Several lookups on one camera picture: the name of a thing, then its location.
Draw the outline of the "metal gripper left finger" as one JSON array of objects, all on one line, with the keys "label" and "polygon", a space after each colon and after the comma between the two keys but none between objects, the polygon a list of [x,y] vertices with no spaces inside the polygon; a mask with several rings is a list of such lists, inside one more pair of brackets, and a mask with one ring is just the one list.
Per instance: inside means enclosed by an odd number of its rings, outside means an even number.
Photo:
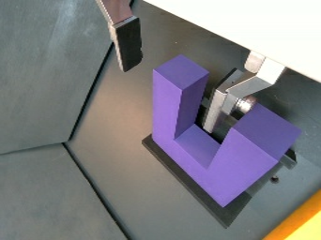
[{"label": "metal gripper left finger", "polygon": [[127,72],[143,58],[141,20],[133,15],[129,0],[95,1],[107,19],[119,67]]}]

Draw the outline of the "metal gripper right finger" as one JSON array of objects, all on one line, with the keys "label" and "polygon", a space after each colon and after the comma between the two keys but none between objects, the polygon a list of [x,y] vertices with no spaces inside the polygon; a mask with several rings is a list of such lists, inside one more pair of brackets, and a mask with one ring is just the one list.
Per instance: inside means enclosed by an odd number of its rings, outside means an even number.
[{"label": "metal gripper right finger", "polygon": [[234,69],[212,92],[204,129],[213,133],[226,116],[238,109],[246,113],[256,99],[252,94],[273,86],[286,67],[258,52],[250,52],[245,71]]}]

